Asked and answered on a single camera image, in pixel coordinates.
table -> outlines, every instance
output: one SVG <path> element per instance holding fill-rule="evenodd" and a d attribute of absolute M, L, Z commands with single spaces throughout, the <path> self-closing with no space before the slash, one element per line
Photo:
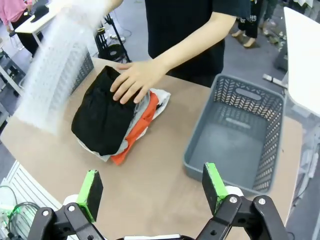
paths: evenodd
<path fill-rule="evenodd" d="M 31 22 L 35 16 L 33 15 L 24 23 L 22 23 L 16 30 L 16 33 L 23 34 L 32 34 L 38 45 L 41 45 L 41 42 L 37 36 L 41 30 L 43 30 L 50 22 L 54 19 L 54 17 L 61 11 L 65 1 L 62 0 L 53 0 L 51 3 L 46 6 L 49 8 L 49 12 L 41 17 L 38 21 Z"/>
<path fill-rule="evenodd" d="M 186 176 L 183 153 L 209 95 L 209 88 L 166 76 L 156 88 L 170 92 L 165 111 L 133 147 L 124 164 L 107 163 L 83 149 L 71 122 L 85 91 L 105 65 L 93 58 L 94 70 L 70 97 L 58 137 L 13 116 L 1 140 L 26 170 L 61 203 L 79 192 L 88 170 L 99 170 L 104 191 L 96 226 L 109 240 L 125 235 L 181 233 L 196 237 L 211 217 L 200 182 Z M 274 186 L 269 194 L 287 221 L 299 168 L 303 129 L 284 120 Z M 245 240 L 241 228 L 227 239 Z"/>

black cloth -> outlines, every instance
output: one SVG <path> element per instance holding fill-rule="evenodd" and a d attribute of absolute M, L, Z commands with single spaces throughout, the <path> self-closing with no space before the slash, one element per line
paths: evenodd
<path fill-rule="evenodd" d="M 30 17 L 31 16 L 29 14 L 28 15 L 22 14 L 21 17 L 17 21 L 11 22 L 13 29 L 16 30 L 21 24 L 23 24 Z M 34 57 L 36 54 L 36 51 L 39 47 L 34 36 L 30 33 L 17 32 L 16 34 L 19 37 L 22 45 L 32 54 L 32 57 Z M 37 36 L 40 41 L 44 38 L 44 36 L 42 35 L 41 32 L 38 33 Z"/>
<path fill-rule="evenodd" d="M 167 75 L 174 78 L 183 79 L 194 84 L 199 84 L 208 88 L 211 88 L 211 85 L 216 77 L 215 75 L 188 76 L 186 74 L 174 70 L 169 71 Z"/>
<path fill-rule="evenodd" d="M 202 27 L 212 12 L 243 18 L 250 15 L 250 0 L 146 0 L 145 6 L 148 52 L 152 58 Z M 215 76 L 223 69 L 224 51 L 222 40 L 173 71 L 188 77 Z"/>
<path fill-rule="evenodd" d="M 256 39 L 258 37 L 258 24 L 263 6 L 263 0 L 251 1 L 251 15 L 247 18 L 241 18 L 238 24 L 238 28 L 241 31 L 245 31 L 245 35 L 249 38 Z"/>
<path fill-rule="evenodd" d="M 114 155 L 134 117 L 133 96 L 126 104 L 114 101 L 112 83 L 120 74 L 105 66 L 86 91 L 71 125 L 72 132 L 91 151 L 101 156 Z"/>

white desk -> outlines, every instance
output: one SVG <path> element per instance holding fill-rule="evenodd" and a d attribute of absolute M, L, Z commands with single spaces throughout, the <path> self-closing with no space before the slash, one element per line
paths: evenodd
<path fill-rule="evenodd" d="M 23 34 L 32 34 L 36 42 L 41 45 L 39 38 L 37 37 L 37 33 L 43 30 L 53 19 L 54 17 L 61 11 L 61 9 L 65 6 L 66 0 L 53 0 L 53 2 L 47 4 L 46 6 L 49 8 L 49 12 L 41 17 L 38 21 L 31 22 L 35 16 L 33 15 L 28 20 L 26 20 L 23 24 L 21 24 L 16 30 L 16 33 Z"/>

pink shirt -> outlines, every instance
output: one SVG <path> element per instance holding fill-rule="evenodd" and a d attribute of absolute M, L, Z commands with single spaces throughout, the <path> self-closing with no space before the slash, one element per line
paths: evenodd
<path fill-rule="evenodd" d="M 32 0 L 27 0 L 28 5 L 32 5 Z M 0 18 L 4 25 L 9 22 L 16 22 L 27 8 L 24 0 L 0 0 Z"/>

gray floor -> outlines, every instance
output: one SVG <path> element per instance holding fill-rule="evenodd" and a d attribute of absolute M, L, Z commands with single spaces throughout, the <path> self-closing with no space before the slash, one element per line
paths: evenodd
<path fill-rule="evenodd" d="M 278 7 L 275 12 L 275 17 L 281 22 L 283 10 Z M 124 1 L 115 12 L 111 14 L 116 21 L 116 27 L 119 33 L 126 38 L 125 47 L 129 57 L 133 61 L 143 61 L 149 59 L 148 47 L 148 30 L 146 10 L 143 0 L 127 0 Z M 0 36 L 7 36 L 5 28 L 0 28 Z M 257 39 L 260 48 L 245 49 L 234 38 L 227 36 L 226 50 L 224 58 L 223 73 L 242 78 L 275 91 L 281 89 L 262 80 L 263 74 L 269 74 L 278 79 L 282 79 L 284 72 L 275 69 L 273 62 L 278 54 L 278 49 L 268 43 L 267 39 L 259 35 Z M 13 59 L 23 69 L 29 67 L 30 54 L 23 49 L 15 53 L 17 50 L 12 48 L 10 44 L 6 46 L 6 51 L 10 52 Z M 0 93 L 0 102 L 13 113 L 16 105 L 16 98 L 13 96 L 13 91 L 9 87 Z M 13 164 L 14 159 L 8 153 L 3 144 L 0 145 L 0 181 L 5 177 Z M 316 219 L 319 212 L 320 203 L 320 164 L 318 164 L 317 172 L 314 179 L 310 182 L 305 197 L 297 206 L 296 210 L 290 216 L 287 224 L 287 229 L 295 234 L 295 239 L 310 240 Z"/>

